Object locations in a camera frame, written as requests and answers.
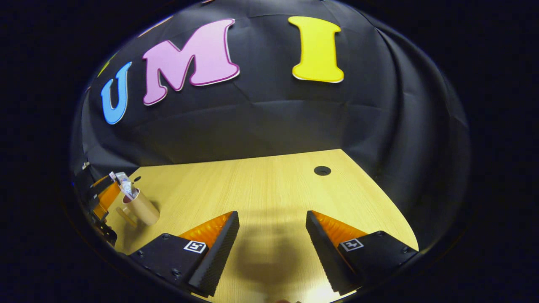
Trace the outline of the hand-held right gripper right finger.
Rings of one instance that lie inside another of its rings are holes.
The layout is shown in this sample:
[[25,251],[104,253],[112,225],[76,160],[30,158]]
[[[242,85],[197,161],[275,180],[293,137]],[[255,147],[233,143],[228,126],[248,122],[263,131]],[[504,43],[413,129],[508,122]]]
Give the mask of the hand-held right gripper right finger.
[[366,233],[309,210],[306,229],[334,292],[370,290],[387,282],[418,254],[385,231]]

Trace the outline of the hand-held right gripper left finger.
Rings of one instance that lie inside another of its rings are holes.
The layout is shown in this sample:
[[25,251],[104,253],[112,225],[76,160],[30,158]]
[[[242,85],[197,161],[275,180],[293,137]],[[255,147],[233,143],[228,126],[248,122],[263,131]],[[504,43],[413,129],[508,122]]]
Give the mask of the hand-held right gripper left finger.
[[230,211],[178,236],[160,234],[128,257],[164,284],[213,297],[239,228],[238,212]]

